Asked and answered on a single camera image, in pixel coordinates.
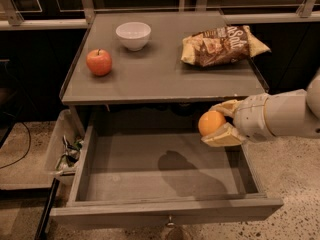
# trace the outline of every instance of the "bowl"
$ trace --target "bowl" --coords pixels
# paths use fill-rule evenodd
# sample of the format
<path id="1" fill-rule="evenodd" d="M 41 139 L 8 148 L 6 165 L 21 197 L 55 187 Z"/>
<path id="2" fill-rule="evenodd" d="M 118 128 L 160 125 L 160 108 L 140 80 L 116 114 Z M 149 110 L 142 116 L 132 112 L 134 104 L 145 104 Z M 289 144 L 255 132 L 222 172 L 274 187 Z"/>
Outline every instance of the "bowl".
<path id="1" fill-rule="evenodd" d="M 143 22 L 127 22 L 117 27 L 116 34 L 123 46 L 139 51 L 148 43 L 151 28 Z"/>

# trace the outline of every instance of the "speckled floor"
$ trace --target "speckled floor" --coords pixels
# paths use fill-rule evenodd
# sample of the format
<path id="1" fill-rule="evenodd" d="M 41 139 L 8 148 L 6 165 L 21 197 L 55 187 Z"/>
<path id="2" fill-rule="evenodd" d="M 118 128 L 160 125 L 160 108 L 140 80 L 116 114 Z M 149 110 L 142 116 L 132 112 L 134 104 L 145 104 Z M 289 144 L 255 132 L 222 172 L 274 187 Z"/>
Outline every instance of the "speckled floor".
<path id="1" fill-rule="evenodd" d="M 0 169 L 0 188 L 49 186 L 43 171 L 46 145 L 54 122 L 27 123 L 31 148 L 20 162 Z M 16 124 L 0 150 L 0 167 L 15 161 L 27 148 L 28 135 Z M 48 239 L 213 240 L 320 239 L 320 140 L 296 137 L 250 144 L 249 155 L 268 197 L 280 197 L 284 206 L 261 222 L 218 223 L 165 227 L 74 231 L 51 221 Z M 0 239 L 34 239 L 45 200 L 1 201 Z"/>

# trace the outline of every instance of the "red apple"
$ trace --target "red apple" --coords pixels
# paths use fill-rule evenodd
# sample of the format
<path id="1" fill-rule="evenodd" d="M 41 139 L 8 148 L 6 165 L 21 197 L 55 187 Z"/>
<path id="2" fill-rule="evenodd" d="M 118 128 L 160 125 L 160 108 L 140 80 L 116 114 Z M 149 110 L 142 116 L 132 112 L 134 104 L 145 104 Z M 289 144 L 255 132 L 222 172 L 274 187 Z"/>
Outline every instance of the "red apple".
<path id="1" fill-rule="evenodd" d="M 87 54 L 86 63 L 96 76 L 104 76 L 111 71 L 112 59 L 110 54 L 102 49 L 92 50 Z"/>

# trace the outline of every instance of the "brown snack bag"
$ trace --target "brown snack bag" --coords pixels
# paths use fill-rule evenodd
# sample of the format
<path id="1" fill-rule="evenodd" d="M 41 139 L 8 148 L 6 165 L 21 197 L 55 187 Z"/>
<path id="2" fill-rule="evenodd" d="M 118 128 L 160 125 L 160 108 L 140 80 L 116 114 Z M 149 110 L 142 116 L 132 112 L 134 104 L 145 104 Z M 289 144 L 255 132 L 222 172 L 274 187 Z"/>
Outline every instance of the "brown snack bag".
<path id="1" fill-rule="evenodd" d="M 259 41 L 249 26 L 231 26 L 203 31 L 182 40 L 181 60 L 201 67 L 234 63 L 270 48 Z"/>

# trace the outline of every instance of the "wooden drawer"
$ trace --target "wooden drawer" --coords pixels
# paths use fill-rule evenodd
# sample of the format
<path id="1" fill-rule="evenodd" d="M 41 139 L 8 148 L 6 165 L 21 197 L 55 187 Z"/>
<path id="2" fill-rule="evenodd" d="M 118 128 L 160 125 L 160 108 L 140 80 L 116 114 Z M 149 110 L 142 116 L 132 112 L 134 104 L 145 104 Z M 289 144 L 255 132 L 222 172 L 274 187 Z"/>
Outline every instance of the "wooden drawer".
<path id="1" fill-rule="evenodd" d="M 245 147 L 201 142 L 200 114 L 151 106 L 93 113 L 69 200 L 51 217 L 81 229 L 267 218 L 282 201 L 261 192 Z"/>

